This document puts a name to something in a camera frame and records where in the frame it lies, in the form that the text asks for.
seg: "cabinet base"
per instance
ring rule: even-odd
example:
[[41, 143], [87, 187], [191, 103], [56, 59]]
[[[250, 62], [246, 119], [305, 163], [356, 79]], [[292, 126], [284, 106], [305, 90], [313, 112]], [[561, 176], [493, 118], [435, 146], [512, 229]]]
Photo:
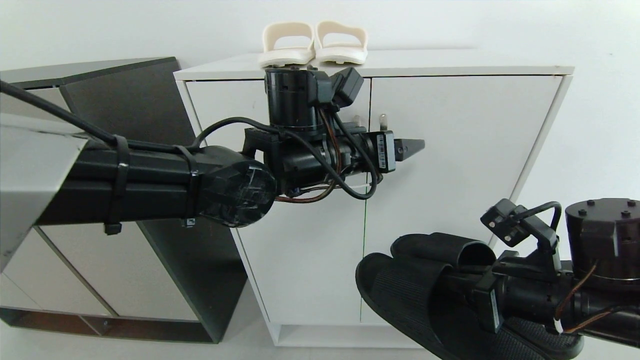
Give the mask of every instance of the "cabinet base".
[[276, 346], [344, 348], [422, 348], [389, 325], [282, 325]]

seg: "black tube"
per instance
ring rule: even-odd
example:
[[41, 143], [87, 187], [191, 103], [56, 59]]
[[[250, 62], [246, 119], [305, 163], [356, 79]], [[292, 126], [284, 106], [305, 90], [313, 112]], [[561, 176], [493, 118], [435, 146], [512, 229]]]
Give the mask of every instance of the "black tube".
[[[105, 222], [113, 186], [106, 181], [65, 181], [35, 225]], [[127, 184], [121, 221], [182, 218], [187, 203], [185, 186]]]

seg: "white wall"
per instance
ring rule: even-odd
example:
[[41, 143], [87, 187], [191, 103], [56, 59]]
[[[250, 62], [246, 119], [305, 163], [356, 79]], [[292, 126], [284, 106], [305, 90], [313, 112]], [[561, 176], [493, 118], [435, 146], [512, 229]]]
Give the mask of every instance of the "white wall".
[[163, 55], [190, 67], [260, 51], [269, 22], [325, 19], [367, 28], [371, 49], [479, 47], [576, 66], [520, 202], [640, 199], [638, 0], [3, 0], [0, 70]]

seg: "robotic arm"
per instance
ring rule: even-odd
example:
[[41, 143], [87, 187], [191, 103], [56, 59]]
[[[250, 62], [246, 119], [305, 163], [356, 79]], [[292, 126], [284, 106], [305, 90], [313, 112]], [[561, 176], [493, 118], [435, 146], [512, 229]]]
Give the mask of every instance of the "robotic arm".
[[[269, 125], [233, 117], [215, 123], [189, 147], [128, 141], [105, 133], [28, 92], [2, 83], [2, 92], [59, 116], [93, 135], [36, 225], [104, 222], [107, 234], [120, 222], [210, 218], [228, 227], [260, 220], [275, 200], [309, 203], [341, 188], [356, 199], [373, 195], [382, 174], [424, 148], [424, 140], [395, 139], [392, 131], [368, 132], [343, 123], [340, 108], [355, 100], [363, 78], [353, 68], [333, 76], [317, 69], [267, 69]], [[241, 153], [200, 147], [205, 137], [234, 123], [245, 131]], [[264, 152], [264, 163], [255, 160]], [[370, 172], [367, 193], [347, 176]], [[316, 197], [302, 195], [318, 190]]]
[[[536, 214], [555, 209], [551, 225]], [[579, 202], [566, 209], [573, 261], [560, 261], [561, 206], [533, 209], [502, 199], [482, 223], [506, 245], [529, 236], [522, 258], [495, 258], [481, 241], [410, 234], [392, 258], [369, 254], [356, 283], [389, 324], [442, 359], [572, 359], [582, 336], [640, 348], [640, 204]]]

